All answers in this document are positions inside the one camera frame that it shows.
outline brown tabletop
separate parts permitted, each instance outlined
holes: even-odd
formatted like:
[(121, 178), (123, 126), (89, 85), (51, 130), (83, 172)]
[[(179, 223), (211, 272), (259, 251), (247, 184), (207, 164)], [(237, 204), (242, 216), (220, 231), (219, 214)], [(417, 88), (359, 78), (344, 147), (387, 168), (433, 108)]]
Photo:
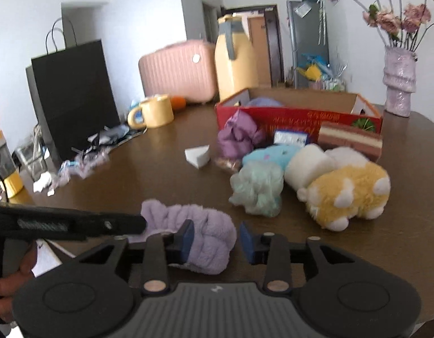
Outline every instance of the brown tabletop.
[[(291, 188), (282, 193), (281, 213), (274, 219), (245, 214), (233, 207), (230, 175), (210, 163), (201, 170), (185, 160), (189, 147), (211, 145), (216, 154), (216, 117), (212, 106), (196, 106), (176, 115), (175, 121), (151, 129), (111, 153), (111, 161), (85, 180), (72, 179), (56, 194), (22, 193), (16, 201), (41, 206), (138, 214), (145, 199), (172, 204), (200, 204), (229, 214), (236, 227), (247, 220), (256, 232), (280, 232), (290, 241), (320, 236), (412, 283), (423, 306), (420, 320), (434, 319), (434, 124), (420, 114), (409, 119), (384, 115), (383, 156), (392, 193), (384, 214), (375, 221), (352, 220), (341, 233), (322, 230), (305, 212)], [(99, 241), (60, 243), (74, 254)], [(205, 276), (174, 270), (173, 281), (260, 282), (265, 267), (247, 264), (239, 244), (227, 270)]]

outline yellow and white plush toy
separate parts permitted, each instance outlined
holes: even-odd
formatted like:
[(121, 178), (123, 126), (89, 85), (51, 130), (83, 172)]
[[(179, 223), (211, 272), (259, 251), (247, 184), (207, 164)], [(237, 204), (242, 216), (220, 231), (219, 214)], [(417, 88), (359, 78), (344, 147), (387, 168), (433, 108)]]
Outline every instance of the yellow and white plush toy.
[[(324, 155), (334, 170), (296, 189), (312, 218), (323, 228), (343, 231), (354, 216), (373, 220), (382, 215), (390, 194), (387, 172), (351, 148), (339, 147)], [(309, 157), (302, 161), (301, 172), (308, 161)], [(289, 177), (294, 177), (297, 171), (289, 170)]]

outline yellow mug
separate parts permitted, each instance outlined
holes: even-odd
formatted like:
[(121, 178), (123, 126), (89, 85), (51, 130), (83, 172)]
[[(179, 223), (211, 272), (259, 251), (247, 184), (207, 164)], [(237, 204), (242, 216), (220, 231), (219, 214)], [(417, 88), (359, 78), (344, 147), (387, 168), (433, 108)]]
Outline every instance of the yellow mug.
[[(138, 123), (135, 119), (141, 112), (143, 122)], [(168, 95), (157, 95), (146, 98), (128, 114), (128, 125), (135, 130), (142, 128), (157, 128), (173, 121), (173, 110)]]

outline ceramic vase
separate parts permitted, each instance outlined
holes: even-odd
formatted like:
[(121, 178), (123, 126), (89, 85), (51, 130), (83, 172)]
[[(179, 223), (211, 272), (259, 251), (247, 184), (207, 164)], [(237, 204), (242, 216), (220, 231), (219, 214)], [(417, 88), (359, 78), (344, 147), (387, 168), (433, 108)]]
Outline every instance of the ceramic vase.
[(409, 117), (411, 94), (416, 91), (416, 55), (403, 48), (386, 47), (383, 83), (387, 86), (385, 110)]

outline mug handle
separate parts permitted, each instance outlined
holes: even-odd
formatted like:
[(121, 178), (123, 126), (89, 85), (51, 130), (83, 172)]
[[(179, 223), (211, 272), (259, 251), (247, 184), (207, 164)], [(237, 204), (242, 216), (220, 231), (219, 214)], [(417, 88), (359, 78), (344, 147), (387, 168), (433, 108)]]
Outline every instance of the mug handle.
[(137, 107), (134, 107), (133, 109), (130, 110), (130, 113), (128, 113), (128, 125), (133, 129), (133, 130), (142, 130), (144, 128), (147, 127), (146, 123), (144, 120), (142, 120), (141, 123), (136, 122), (135, 120), (135, 116), (137, 115), (137, 113), (142, 111), (142, 106), (138, 105)]

